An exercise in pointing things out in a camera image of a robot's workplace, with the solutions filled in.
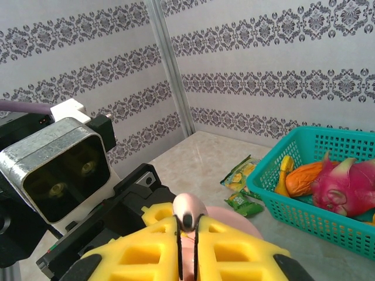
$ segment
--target camera lens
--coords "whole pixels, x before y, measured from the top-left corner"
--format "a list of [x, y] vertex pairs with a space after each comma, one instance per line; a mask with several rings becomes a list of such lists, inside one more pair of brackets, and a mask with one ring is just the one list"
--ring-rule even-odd
[[91, 172], [94, 171], [96, 163], [94, 161], [89, 161], [82, 166], [81, 174], [82, 176], [88, 176]]
[[66, 183], [57, 183], [49, 191], [49, 197], [61, 197], [63, 195]]

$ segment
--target fake dragon fruit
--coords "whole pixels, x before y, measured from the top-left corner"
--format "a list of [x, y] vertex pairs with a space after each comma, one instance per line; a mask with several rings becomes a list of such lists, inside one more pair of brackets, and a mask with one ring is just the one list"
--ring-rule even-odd
[[375, 159], [356, 161], [347, 158], [334, 166], [326, 152], [323, 170], [310, 185], [315, 206], [347, 217], [375, 208]]

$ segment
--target snack bag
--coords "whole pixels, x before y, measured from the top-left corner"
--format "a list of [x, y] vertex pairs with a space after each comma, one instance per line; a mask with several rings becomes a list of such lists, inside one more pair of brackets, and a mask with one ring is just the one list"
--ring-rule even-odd
[[247, 198], [241, 193], [233, 193], [227, 200], [224, 200], [233, 210], [244, 217], [248, 215], [255, 215], [263, 211], [263, 206], [255, 203], [249, 202]]
[[258, 194], [253, 193], [246, 186], [248, 175], [251, 174], [259, 162], [259, 159], [252, 158], [251, 155], [247, 156], [240, 164], [230, 171], [220, 184], [233, 191], [261, 200], [261, 197]]

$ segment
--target table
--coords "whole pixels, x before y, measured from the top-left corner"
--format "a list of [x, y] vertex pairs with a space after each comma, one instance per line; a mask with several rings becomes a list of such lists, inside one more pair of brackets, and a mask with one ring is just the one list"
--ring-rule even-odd
[[[224, 199], [230, 196], [231, 190], [223, 187], [220, 181], [249, 154], [262, 158], [269, 151], [265, 146], [196, 132], [150, 163], [173, 193], [190, 192], [206, 205], [230, 209]], [[267, 209], [250, 221], [266, 241], [289, 250], [316, 281], [368, 281], [374, 278], [374, 262], [276, 221]], [[50, 233], [46, 233], [33, 255], [20, 261], [23, 280], [48, 280], [35, 261], [55, 241]]]

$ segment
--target damask pattern wallpaper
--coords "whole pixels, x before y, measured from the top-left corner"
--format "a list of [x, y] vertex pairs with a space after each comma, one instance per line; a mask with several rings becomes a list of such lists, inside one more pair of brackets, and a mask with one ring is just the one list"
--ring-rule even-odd
[[120, 177], [185, 138], [143, 2], [38, 3], [2, 5], [3, 100], [75, 98], [92, 117], [112, 114], [118, 145], [108, 158]]
[[375, 1], [164, 2], [197, 130], [269, 146], [302, 125], [375, 130]]

